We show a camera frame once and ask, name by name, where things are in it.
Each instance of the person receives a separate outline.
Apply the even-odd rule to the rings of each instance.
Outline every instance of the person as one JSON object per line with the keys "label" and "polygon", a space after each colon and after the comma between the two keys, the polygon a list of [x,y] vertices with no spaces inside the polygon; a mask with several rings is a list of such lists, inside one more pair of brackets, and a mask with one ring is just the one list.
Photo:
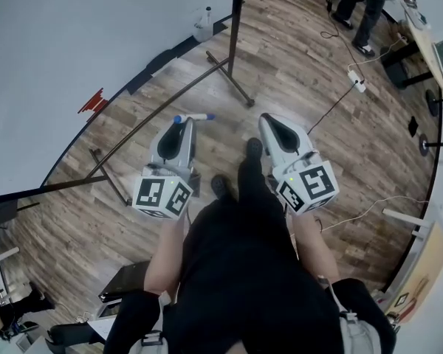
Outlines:
{"label": "person", "polygon": [[[292,217],[297,257],[284,208],[262,175],[262,153],[261,141],[250,139],[238,201],[226,177],[213,178],[217,199],[185,240],[184,219],[164,221],[144,290],[123,297],[104,354],[126,354],[153,330],[165,291],[172,300],[177,292],[163,313],[170,354],[343,353],[333,294],[377,330],[382,354],[392,353],[388,320],[362,282],[340,279],[311,213]],[[325,290],[319,275],[331,287]]]}
{"label": "person", "polygon": [[13,329],[13,324],[29,312],[53,310],[54,303],[41,293],[34,283],[30,282],[31,293],[18,302],[0,306],[0,337],[7,338],[8,331]]}
{"label": "person", "polygon": [[[346,29],[353,30],[353,24],[349,19],[356,7],[356,3],[359,1],[365,0],[341,0],[337,6],[336,12],[332,14],[332,18],[341,23]],[[385,1],[386,0],[366,0],[363,19],[356,32],[356,36],[351,42],[353,47],[367,58],[373,58],[376,55],[368,42],[372,29],[379,21]]]}

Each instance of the white cable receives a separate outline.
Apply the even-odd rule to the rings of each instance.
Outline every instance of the white cable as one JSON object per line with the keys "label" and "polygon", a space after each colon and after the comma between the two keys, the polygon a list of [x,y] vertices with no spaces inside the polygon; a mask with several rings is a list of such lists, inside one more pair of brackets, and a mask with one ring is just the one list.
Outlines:
{"label": "white cable", "polygon": [[405,199],[410,199],[411,201],[415,201],[416,203],[418,203],[418,204],[427,204],[428,203],[428,201],[417,201],[415,198],[412,198],[412,197],[406,197],[406,196],[404,196],[404,195],[395,195],[394,197],[389,197],[389,198],[386,198],[386,199],[379,199],[379,200],[377,200],[377,201],[375,201],[363,214],[361,214],[361,215],[358,215],[357,217],[355,217],[355,218],[351,218],[351,219],[346,219],[345,221],[341,221],[341,222],[339,222],[339,223],[336,223],[336,224],[333,224],[333,226],[328,226],[328,227],[326,227],[326,228],[324,228],[323,230],[322,230],[322,232],[324,232],[324,231],[326,231],[327,229],[330,229],[330,228],[333,228],[333,227],[336,227],[336,226],[339,226],[340,224],[343,224],[343,223],[346,223],[346,222],[348,222],[348,221],[355,221],[356,219],[360,219],[360,218],[362,218],[363,216],[365,216],[368,212],[370,212],[371,210],[372,210],[372,208],[377,204],[377,203],[379,203],[379,202],[386,202],[386,201],[389,201],[389,200],[391,200],[391,199],[395,199],[395,198],[405,198]]}
{"label": "white cable", "polygon": [[365,64],[365,63],[374,62],[374,61],[376,61],[376,60],[382,58],[384,55],[387,55],[389,52],[391,52],[391,50],[392,50],[392,46],[393,46],[393,45],[398,44],[400,41],[405,40],[405,39],[406,39],[406,38],[405,38],[404,36],[400,37],[397,41],[395,41],[393,44],[391,44],[391,45],[389,46],[389,50],[387,50],[387,52],[385,52],[384,54],[380,55],[379,57],[377,57],[377,58],[375,58],[375,59],[367,60],[367,61],[360,62],[360,63],[351,63],[351,64],[349,64],[349,65],[348,65],[348,72],[349,72],[349,68],[350,68],[351,66],[357,66],[358,64]]}

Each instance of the wooden floor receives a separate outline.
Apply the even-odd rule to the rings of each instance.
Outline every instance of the wooden floor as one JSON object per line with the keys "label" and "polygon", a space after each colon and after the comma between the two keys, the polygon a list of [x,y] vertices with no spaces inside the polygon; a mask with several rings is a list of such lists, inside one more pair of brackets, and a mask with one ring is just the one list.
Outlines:
{"label": "wooden floor", "polygon": [[[352,19],[356,27],[362,14],[360,5]],[[203,183],[201,198],[190,205],[194,218],[214,198],[209,188],[212,176],[226,173],[236,180],[245,142],[259,136],[261,113],[284,115],[309,130],[348,90],[346,67],[351,57],[339,38],[322,38],[322,30],[334,32],[325,0],[246,0],[234,75],[255,98],[255,106],[246,109],[223,74],[213,74],[137,133],[110,159],[107,169],[131,193],[134,179],[148,161],[148,146],[164,123],[180,113],[215,113],[215,121],[198,124],[196,167]],[[354,35],[340,33],[348,43]],[[187,53],[133,96],[123,92],[75,143],[49,182],[85,176],[93,168],[89,148],[106,153],[141,119],[207,70],[207,49],[219,59],[226,57],[229,34],[226,30]],[[379,52],[392,42],[388,22],[382,17],[371,45]],[[337,199],[315,212],[323,227],[359,215],[378,199],[407,195],[422,200],[430,182],[433,154],[421,157],[417,136],[411,138],[407,129],[415,116],[419,133],[436,138],[437,122],[423,97],[425,84],[398,91],[379,61],[361,69],[366,92],[353,90],[311,134],[322,157],[332,163],[340,185]],[[266,173],[269,160],[263,162]],[[107,183],[33,201],[41,205],[20,213],[7,231],[0,231],[0,249],[17,245],[21,250],[4,261],[5,275],[16,295],[25,293],[20,285],[33,280],[69,309],[59,305],[56,311],[32,316],[44,327],[71,322],[70,315],[92,312],[99,305],[97,295],[121,266],[147,260],[154,252],[159,224],[123,207]],[[385,206],[411,215],[418,215],[422,208],[394,199],[376,205],[358,221],[323,233],[342,275],[363,280],[371,290],[384,285],[412,229],[385,219],[381,214]],[[94,351],[99,349],[82,347],[79,352]]]}

